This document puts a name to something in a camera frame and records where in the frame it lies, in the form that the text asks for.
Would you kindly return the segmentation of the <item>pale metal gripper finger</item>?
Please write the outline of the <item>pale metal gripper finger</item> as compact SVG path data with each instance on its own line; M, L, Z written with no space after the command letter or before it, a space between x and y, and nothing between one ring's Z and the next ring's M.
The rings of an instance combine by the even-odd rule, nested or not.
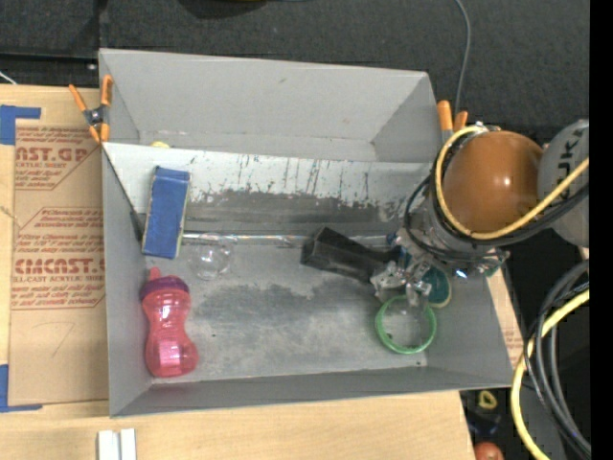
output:
M424 345L430 333L427 316L427 297L417 283L408 283L405 289L408 319L407 346L418 348Z
M401 292L401 274L395 262L389 262L378 269L371 277L370 283L375 289L378 301L388 301Z

